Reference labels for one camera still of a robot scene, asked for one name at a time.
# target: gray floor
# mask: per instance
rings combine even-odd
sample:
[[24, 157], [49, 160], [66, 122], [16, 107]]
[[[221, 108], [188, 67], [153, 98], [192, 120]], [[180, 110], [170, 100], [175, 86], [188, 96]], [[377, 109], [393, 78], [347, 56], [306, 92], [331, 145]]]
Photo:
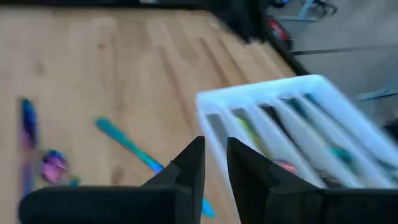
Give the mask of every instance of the gray floor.
[[[342, 47], [367, 49], [301, 55], [297, 59], [311, 73], [328, 77], [377, 124], [384, 124], [398, 114], [398, 96], [358, 101], [357, 95], [382, 88], [393, 80], [398, 85], [398, 1], [331, 2], [339, 7], [333, 17], [326, 16], [317, 22], [280, 22], [293, 37], [294, 50]], [[298, 13], [300, 6], [301, 0], [290, 0], [285, 8], [270, 8], [269, 13], [276, 18], [279, 15], [294, 15]]]

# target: white plastic crate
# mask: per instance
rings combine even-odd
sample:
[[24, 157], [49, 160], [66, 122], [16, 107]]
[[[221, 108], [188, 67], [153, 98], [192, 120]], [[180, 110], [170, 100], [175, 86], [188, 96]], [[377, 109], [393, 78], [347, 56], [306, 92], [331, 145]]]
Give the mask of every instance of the white plastic crate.
[[[317, 105], [303, 97], [311, 94]], [[296, 98], [311, 123], [281, 99]], [[261, 108], [275, 108], [290, 137]], [[224, 179], [229, 183], [226, 138], [236, 137], [263, 154], [238, 123], [234, 114], [244, 116], [273, 159], [292, 163], [306, 181], [326, 187], [313, 170], [323, 169], [346, 187], [396, 188], [397, 185], [377, 161], [398, 167], [396, 145], [348, 99], [321, 75], [307, 75], [270, 82], [204, 91], [197, 95], [198, 120], [206, 146], [214, 154]], [[359, 173], [353, 173], [328, 150], [323, 137], [345, 148], [354, 158]]]

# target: wooden floor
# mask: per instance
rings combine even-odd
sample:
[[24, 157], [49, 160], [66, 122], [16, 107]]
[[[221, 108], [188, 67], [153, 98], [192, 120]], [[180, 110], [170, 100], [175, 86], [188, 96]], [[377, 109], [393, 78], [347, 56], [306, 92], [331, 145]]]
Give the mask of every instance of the wooden floor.
[[[201, 134], [196, 93], [292, 75], [270, 45], [242, 45], [206, 12], [0, 8], [0, 217], [15, 222], [20, 199], [18, 96], [37, 108], [40, 146], [64, 152], [83, 184], [141, 185], [152, 171], [98, 131], [96, 116], [166, 165]], [[206, 159], [217, 219], [203, 223], [239, 223]]]

